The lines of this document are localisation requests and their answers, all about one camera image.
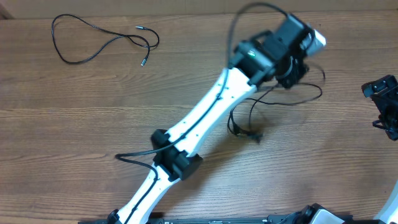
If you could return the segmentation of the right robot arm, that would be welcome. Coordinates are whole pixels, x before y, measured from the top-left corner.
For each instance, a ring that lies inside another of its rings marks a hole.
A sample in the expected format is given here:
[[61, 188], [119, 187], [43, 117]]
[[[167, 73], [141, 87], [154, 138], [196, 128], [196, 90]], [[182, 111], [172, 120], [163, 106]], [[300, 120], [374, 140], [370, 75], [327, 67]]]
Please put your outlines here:
[[[386, 75], [361, 86], [366, 98], [370, 98], [379, 111], [378, 119], [372, 126], [382, 129], [391, 141], [397, 141], [397, 78]], [[384, 223], [397, 223], [397, 183], [387, 202], [374, 217]]]

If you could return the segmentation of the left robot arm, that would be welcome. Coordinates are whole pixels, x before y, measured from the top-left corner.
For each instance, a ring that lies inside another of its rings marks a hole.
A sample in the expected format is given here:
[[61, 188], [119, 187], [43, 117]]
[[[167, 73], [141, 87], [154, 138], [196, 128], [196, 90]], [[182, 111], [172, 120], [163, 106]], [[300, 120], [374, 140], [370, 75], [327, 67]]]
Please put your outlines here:
[[156, 130], [150, 172], [133, 198], [108, 216], [108, 223], [146, 223], [171, 186], [200, 166], [198, 151], [223, 117], [253, 95], [263, 82], [276, 79], [291, 87], [306, 72], [305, 57], [326, 46], [326, 38], [293, 14], [275, 31], [265, 30], [241, 41], [219, 79], [175, 126]]

